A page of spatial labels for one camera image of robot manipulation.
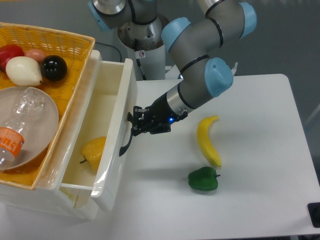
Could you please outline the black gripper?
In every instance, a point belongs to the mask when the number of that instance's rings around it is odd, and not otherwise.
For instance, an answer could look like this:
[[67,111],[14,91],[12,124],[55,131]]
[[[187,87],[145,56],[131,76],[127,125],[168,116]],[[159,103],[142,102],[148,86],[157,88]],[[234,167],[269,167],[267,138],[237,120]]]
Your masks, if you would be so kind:
[[183,108],[178,113],[169,105],[166,96],[156,99],[152,105],[142,108],[133,107],[133,113],[127,114],[127,121],[131,123],[131,134],[138,136],[142,133],[161,134],[171,131],[171,125],[188,116],[188,110]]

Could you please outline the robot base column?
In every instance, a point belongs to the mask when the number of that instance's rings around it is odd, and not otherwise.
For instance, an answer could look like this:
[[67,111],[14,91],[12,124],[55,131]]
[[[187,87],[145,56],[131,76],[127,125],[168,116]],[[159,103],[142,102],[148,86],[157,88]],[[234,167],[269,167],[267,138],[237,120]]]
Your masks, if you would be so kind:
[[164,80],[166,48],[161,34],[169,20],[156,0],[90,0],[88,7],[103,32],[116,29],[133,61],[137,80]]

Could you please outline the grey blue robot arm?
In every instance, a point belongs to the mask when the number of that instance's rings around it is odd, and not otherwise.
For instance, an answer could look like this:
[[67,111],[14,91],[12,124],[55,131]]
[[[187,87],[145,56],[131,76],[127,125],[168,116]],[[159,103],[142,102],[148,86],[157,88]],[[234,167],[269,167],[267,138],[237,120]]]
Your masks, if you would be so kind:
[[186,17],[170,22],[161,38],[183,79],[152,105],[136,106],[128,114],[131,134],[160,134],[185,119],[192,111],[229,89],[233,73],[224,60],[209,52],[242,39],[257,26],[252,5],[238,0],[200,0],[205,19],[196,24]]

